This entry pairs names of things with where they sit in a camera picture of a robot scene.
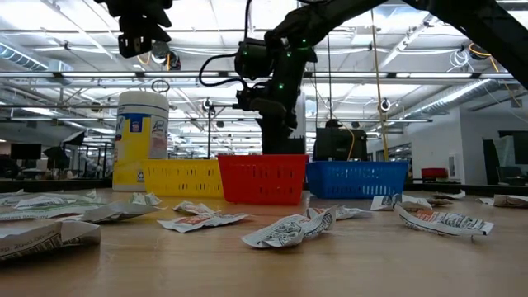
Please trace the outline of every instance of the computer monitor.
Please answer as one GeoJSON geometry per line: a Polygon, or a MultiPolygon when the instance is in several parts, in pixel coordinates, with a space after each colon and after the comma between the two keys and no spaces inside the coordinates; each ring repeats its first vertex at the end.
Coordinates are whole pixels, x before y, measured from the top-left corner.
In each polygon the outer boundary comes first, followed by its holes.
{"type": "Polygon", "coordinates": [[[351,132],[354,134],[354,147],[350,159],[367,161],[366,132],[339,128],[317,128],[313,160],[347,161],[352,146],[351,132]]]}
{"type": "Polygon", "coordinates": [[[40,160],[42,144],[11,144],[11,158],[16,160],[40,160]]]}

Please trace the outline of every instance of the desk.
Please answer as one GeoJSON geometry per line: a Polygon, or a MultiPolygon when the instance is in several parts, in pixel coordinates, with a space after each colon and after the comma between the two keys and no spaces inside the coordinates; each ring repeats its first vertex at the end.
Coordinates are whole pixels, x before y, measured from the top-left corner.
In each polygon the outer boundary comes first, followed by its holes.
{"type": "MultiPolygon", "coordinates": [[[[130,194],[106,191],[109,199],[130,194]]],[[[163,198],[172,207],[181,200],[163,198]]],[[[172,210],[101,227],[99,247],[76,247],[17,265],[0,264],[2,296],[526,296],[528,212],[467,198],[448,210],[496,224],[488,237],[440,237],[407,229],[392,212],[337,222],[330,234],[282,250],[240,238],[299,206],[230,205],[251,220],[181,234],[156,219],[172,210]]],[[[343,201],[363,208],[369,201],[343,201]]],[[[331,205],[312,200],[311,205],[331,205]]]]}

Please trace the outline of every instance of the ceiling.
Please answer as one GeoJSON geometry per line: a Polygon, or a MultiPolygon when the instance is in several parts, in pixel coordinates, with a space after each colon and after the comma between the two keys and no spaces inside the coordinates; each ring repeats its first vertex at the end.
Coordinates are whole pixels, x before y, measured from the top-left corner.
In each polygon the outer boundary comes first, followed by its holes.
{"type": "MultiPolygon", "coordinates": [[[[267,30],[279,24],[284,16],[298,3],[293,0],[258,0],[251,9],[250,36],[262,38],[267,30]]],[[[172,27],[167,33],[172,37],[169,44],[177,52],[181,60],[182,71],[198,71],[201,65],[211,55],[233,53],[238,42],[243,39],[244,0],[178,0],[174,1],[167,14],[172,21],[172,27]]],[[[528,25],[528,11],[511,12],[524,26],[528,25]]],[[[372,20],[367,12],[332,31],[328,39],[316,47],[318,63],[309,64],[307,70],[318,73],[332,72],[372,72],[375,71],[374,51],[369,50],[372,43],[372,20]]],[[[426,72],[426,73],[458,73],[458,72],[492,72],[489,60],[476,61],[466,59],[463,53],[457,53],[461,45],[468,45],[470,40],[460,34],[449,24],[438,21],[428,12],[420,12],[399,1],[388,1],[387,4],[375,9],[375,25],[378,28],[375,35],[379,48],[379,61],[384,66],[382,72],[426,72]],[[424,21],[432,26],[424,26],[424,21]],[[410,38],[406,45],[402,41],[410,38]],[[391,54],[395,46],[398,50],[391,54]]],[[[123,59],[119,56],[117,36],[119,23],[112,18],[106,6],[98,5],[93,0],[57,0],[54,3],[47,0],[18,0],[0,2],[0,44],[7,44],[17,51],[27,54],[43,64],[58,60],[69,65],[73,71],[164,71],[160,64],[150,59],[147,54],[140,58],[123,59]]],[[[233,60],[215,60],[209,70],[233,71],[233,60]]],[[[5,59],[0,59],[0,71],[28,71],[5,59]]],[[[177,109],[171,111],[174,117],[202,117],[201,103],[209,98],[214,103],[231,104],[236,102],[234,94],[237,85],[224,87],[203,87],[196,83],[195,78],[170,79],[175,87],[166,93],[167,98],[177,109]]],[[[102,79],[86,78],[72,79],[68,86],[50,85],[44,79],[12,78],[8,82],[16,84],[19,90],[30,89],[34,96],[25,93],[28,103],[57,103],[67,99],[70,105],[92,104],[99,101],[102,104],[117,104],[119,94],[127,89],[143,89],[150,91],[150,80],[137,81],[132,79],[102,79]]],[[[408,110],[426,100],[428,97],[461,82],[423,82],[408,80],[406,82],[383,81],[380,85],[381,96],[392,103],[398,103],[401,111],[408,110]]],[[[374,79],[365,81],[337,80],[329,87],[328,80],[317,84],[304,81],[302,86],[309,102],[311,117],[318,111],[318,118],[328,117],[327,101],[330,93],[333,100],[333,115],[342,119],[376,118],[378,115],[378,88],[374,79]],[[320,102],[316,107],[316,93],[320,102]]],[[[0,97],[0,101],[10,103],[9,98],[0,97]]],[[[105,109],[102,112],[90,110],[66,109],[57,111],[62,115],[83,117],[112,117],[116,111],[105,109]]],[[[51,116],[45,113],[35,113],[28,110],[16,111],[18,116],[51,116]]],[[[218,118],[257,117],[256,114],[226,109],[218,118]]],[[[103,124],[78,122],[78,125],[97,126],[112,129],[112,122],[103,124]]],[[[199,149],[194,145],[205,137],[205,122],[195,124],[172,122],[174,134],[184,139],[191,139],[181,147],[189,150],[199,149]]],[[[239,142],[239,147],[245,144],[255,147],[258,151],[260,140],[258,127],[253,120],[226,123],[224,128],[216,128],[219,146],[218,152],[224,151],[228,142],[239,142]],[[228,132],[220,131],[252,131],[252,134],[240,134],[239,138],[231,134],[231,139],[223,139],[228,132]]],[[[314,124],[307,125],[308,131],[314,131],[314,124]]]]}

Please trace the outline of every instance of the red basket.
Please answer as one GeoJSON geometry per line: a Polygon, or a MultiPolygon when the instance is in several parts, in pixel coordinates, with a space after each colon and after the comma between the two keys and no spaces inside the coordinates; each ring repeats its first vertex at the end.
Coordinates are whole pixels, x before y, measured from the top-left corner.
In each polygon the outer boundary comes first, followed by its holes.
{"type": "Polygon", "coordinates": [[[218,156],[227,202],[297,205],[308,155],[218,156]]]}

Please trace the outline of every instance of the wooden table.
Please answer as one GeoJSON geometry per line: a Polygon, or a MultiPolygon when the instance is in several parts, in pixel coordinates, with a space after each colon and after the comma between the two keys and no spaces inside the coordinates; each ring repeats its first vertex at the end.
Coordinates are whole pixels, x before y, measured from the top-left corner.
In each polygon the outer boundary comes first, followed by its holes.
{"type": "MultiPolygon", "coordinates": [[[[112,200],[130,194],[104,193],[112,200]]],[[[163,198],[163,205],[181,200],[163,198]]],[[[101,246],[0,263],[1,296],[527,296],[528,210],[455,202],[444,209],[494,222],[488,237],[440,237],[407,229],[392,212],[337,222],[287,249],[256,250],[240,238],[302,213],[299,206],[202,200],[250,220],[181,234],[156,219],[172,210],[101,227],[101,246]]],[[[369,201],[339,201],[368,209],[369,201]]],[[[311,205],[335,201],[312,200],[311,205]]]]}

